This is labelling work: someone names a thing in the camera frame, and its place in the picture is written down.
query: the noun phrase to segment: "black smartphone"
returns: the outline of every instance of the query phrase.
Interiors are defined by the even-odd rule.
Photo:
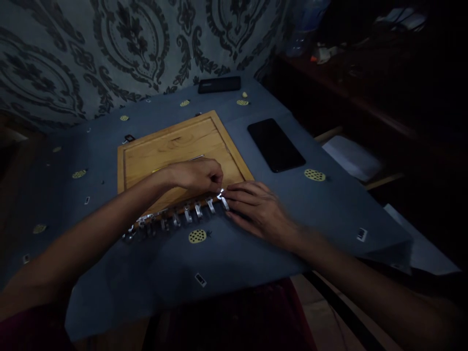
[[[198,84],[198,93],[220,93],[240,89],[240,76],[202,79]]]
[[[273,172],[286,171],[306,163],[273,118],[251,124],[247,130]]]

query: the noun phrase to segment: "patterned wallpaper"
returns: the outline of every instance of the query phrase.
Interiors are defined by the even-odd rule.
[[[0,110],[49,133],[200,79],[257,79],[292,0],[2,0]]]

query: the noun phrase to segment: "blue tablecloth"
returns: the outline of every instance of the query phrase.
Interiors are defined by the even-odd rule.
[[[236,104],[243,91],[249,95],[247,106]],[[190,104],[180,107],[186,99]],[[255,179],[276,192],[295,219],[315,226],[353,255],[403,269],[409,266],[411,237],[254,79],[243,77],[241,91],[199,95],[194,86],[149,100],[48,137],[25,176],[5,231],[8,256],[3,258],[3,286],[21,267],[23,255],[37,256],[117,194],[117,147],[125,135],[144,137],[210,110],[221,118]],[[121,115],[129,120],[121,121]],[[267,118],[278,122],[306,159],[305,166],[271,172],[247,132],[249,124]],[[53,153],[57,146],[62,150]],[[307,168],[325,173],[329,180],[307,179],[303,174]],[[88,170],[86,175],[72,179],[72,174],[82,169]],[[84,205],[87,196],[90,201]],[[217,212],[222,213],[219,205]],[[32,234],[40,223],[46,224],[47,230]],[[359,228],[368,231],[365,242],[356,239]],[[188,234],[194,229],[209,230],[211,237],[193,245]],[[178,230],[160,232],[144,242],[117,242],[76,284],[66,328],[71,339],[77,340],[164,308],[306,269],[297,257],[243,232],[224,215],[201,223],[195,219],[190,226],[184,223]],[[206,280],[205,287],[196,281],[197,273]]]

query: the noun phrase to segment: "red clothing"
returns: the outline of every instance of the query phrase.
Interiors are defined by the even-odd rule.
[[[0,350],[74,350],[64,307],[45,305],[0,323]],[[178,307],[156,350],[316,351],[289,279]]]

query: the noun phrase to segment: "cutting board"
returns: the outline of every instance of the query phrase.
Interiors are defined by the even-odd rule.
[[[200,155],[214,158],[221,164],[224,173],[223,188],[229,184],[254,179],[218,115],[215,111],[210,111],[119,146],[118,193],[131,188],[154,170]],[[187,201],[190,201],[193,207],[193,201],[197,199],[203,200],[202,204],[205,205],[206,196],[174,188],[164,194],[143,215],[173,209],[174,206],[182,206]]]

